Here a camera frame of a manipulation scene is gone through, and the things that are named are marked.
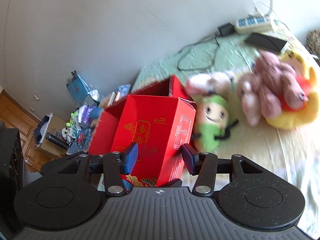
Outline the small red gift box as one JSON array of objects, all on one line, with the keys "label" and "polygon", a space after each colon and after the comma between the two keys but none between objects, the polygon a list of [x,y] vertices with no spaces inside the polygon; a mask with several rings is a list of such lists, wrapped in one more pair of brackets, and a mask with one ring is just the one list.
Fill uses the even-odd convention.
[{"label": "small red gift box", "polygon": [[195,113],[194,103],[182,98],[127,98],[111,150],[123,151],[132,142],[138,145],[133,170],[122,176],[128,190],[160,187],[181,178],[184,162],[179,148],[190,141]]}]

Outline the large red cardboard box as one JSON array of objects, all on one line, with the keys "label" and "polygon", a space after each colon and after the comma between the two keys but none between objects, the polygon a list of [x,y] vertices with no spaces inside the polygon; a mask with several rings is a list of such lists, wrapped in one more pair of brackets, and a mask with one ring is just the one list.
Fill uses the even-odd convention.
[{"label": "large red cardboard box", "polygon": [[131,142],[157,148],[174,140],[174,122],[194,118],[194,102],[176,75],[154,81],[102,111],[89,154],[123,151]]}]

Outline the green plush doll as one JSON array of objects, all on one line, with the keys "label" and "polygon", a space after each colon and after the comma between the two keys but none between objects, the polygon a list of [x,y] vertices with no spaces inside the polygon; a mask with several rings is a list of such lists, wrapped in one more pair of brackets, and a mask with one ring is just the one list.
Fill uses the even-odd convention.
[{"label": "green plush doll", "polygon": [[219,95],[209,95],[196,102],[192,141],[199,152],[213,153],[221,141],[231,136],[239,120],[230,121],[228,102]]}]

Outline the blue oval soap case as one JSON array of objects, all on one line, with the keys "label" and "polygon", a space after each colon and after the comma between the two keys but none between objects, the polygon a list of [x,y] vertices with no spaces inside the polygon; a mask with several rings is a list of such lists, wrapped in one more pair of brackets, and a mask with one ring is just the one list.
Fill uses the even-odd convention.
[{"label": "blue oval soap case", "polygon": [[97,118],[99,118],[102,110],[103,110],[103,109],[100,108],[100,107],[95,107],[95,106],[92,107],[92,108],[91,108],[91,111],[90,111],[90,113],[89,113],[89,117],[90,117],[91,119],[97,119]]}]

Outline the purple wrapped package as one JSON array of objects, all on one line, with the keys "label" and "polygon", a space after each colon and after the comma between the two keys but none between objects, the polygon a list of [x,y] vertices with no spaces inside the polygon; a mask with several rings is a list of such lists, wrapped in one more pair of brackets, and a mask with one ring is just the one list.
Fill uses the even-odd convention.
[{"label": "purple wrapped package", "polygon": [[79,108],[78,123],[81,128],[88,128],[91,125],[92,118],[89,117],[91,111],[95,109],[95,106],[89,107],[83,105]]}]

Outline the pink white plush toy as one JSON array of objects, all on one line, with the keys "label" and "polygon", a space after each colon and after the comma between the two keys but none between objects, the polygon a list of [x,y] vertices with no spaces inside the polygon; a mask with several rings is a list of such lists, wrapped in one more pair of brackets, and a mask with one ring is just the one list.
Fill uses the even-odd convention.
[{"label": "pink white plush toy", "polygon": [[231,71],[197,74],[189,77],[185,83],[185,92],[189,96],[219,95],[228,99],[235,75]]}]

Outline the pink plush bunny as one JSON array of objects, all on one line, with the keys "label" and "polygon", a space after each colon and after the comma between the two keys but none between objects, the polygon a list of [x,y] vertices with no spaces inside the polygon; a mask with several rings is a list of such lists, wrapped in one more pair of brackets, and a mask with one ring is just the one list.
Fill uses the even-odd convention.
[{"label": "pink plush bunny", "polygon": [[261,107],[259,96],[252,88],[253,73],[245,73],[238,79],[236,93],[241,101],[241,106],[246,120],[251,127],[259,124],[261,119]]}]

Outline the blue plastic bag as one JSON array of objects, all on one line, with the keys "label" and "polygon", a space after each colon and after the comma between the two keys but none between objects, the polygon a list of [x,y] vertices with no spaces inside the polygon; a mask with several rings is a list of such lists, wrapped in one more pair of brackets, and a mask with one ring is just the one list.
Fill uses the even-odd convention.
[{"label": "blue plastic bag", "polygon": [[89,94],[90,88],[82,77],[74,70],[67,79],[66,87],[76,103],[82,103]]}]

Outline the wooden door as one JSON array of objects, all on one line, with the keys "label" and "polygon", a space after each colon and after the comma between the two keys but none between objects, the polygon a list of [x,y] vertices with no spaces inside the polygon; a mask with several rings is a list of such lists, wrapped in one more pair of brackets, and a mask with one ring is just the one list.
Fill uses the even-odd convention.
[{"label": "wooden door", "polygon": [[41,152],[34,141],[34,129],[39,119],[22,107],[5,90],[1,91],[1,121],[8,128],[16,128],[20,132],[20,141],[24,162],[30,172],[39,172],[42,165],[52,157]]}]

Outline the green cartoon bed sheet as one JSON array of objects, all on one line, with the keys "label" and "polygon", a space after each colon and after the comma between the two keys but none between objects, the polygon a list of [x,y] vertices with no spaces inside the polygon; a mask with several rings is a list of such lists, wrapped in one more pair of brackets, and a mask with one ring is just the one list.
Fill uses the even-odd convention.
[{"label": "green cartoon bed sheet", "polygon": [[214,153],[223,159],[242,154],[300,189],[305,210],[298,226],[312,238],[319,237],[319,120],[290,130],[265,121],[251,127],[242,112],[235,88],[238,78],[251,70],[257,51],[243,37],[214,34],[196,46],[185,46],[157,63],[143,67],[132,87],[137,91],[176,75],[181,83],[205,74],[203,82],[227,99],[229,114],[239,124]]}]

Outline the dark pink plush bear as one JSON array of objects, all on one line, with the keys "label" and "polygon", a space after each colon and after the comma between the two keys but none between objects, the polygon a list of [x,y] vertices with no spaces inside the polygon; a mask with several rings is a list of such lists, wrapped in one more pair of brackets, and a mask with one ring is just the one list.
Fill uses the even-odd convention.
[{"label": "dark pink plush bear", "polygon": [[309,101],[297,81],[294,68],[269,51],[261,51],[253,66],[252,87],[259,96],[262,116],[275,119],[282,113],[280,98],[292,110],[301,109]]}]

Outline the black power adapter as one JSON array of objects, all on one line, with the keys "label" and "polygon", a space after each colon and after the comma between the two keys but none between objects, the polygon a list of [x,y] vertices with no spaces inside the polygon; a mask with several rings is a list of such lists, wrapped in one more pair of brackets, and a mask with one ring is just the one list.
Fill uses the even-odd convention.
[{"label": "black power adapter", "polygon": [[235,27],[231,23],[226,23],[224,25],[221,25],[217,28],[217,30],[221,37],[226,37],[228,35],[235,33]]}]

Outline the black flat remote case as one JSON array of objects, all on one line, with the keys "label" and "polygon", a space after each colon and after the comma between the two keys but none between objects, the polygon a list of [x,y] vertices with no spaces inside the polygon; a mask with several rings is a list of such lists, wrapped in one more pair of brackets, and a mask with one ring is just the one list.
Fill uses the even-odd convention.
[{"label": "black flat remote case", "polygon": [[287,40],[261,33],[252,33],[244,40],[244,43],[278,55],[284,53],[289,48]]}]

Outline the yellow plush toy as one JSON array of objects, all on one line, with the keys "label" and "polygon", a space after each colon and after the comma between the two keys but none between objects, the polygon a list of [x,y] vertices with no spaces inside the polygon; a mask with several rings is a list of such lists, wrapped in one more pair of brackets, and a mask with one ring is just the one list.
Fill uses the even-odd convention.
[{"label": "yellow plush toy", "polygon": [[311,64],[312,59],[295,51],[286,52],[280,59],[295,70],[295,77],[289,77],[283,86],[280,116],[266,121],[275,128],[289,130],[315,121],[319,114],[318,69]]}]

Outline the white power strip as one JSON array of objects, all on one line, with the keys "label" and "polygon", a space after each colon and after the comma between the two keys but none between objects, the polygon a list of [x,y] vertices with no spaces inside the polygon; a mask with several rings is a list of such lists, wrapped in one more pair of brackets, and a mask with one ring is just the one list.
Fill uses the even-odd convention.
[{"label": "white power strip", "polygon": [[236,20],[235,30],[239,34],[268,31],[274,27],[274,20],[270,16],[246,16]]}]

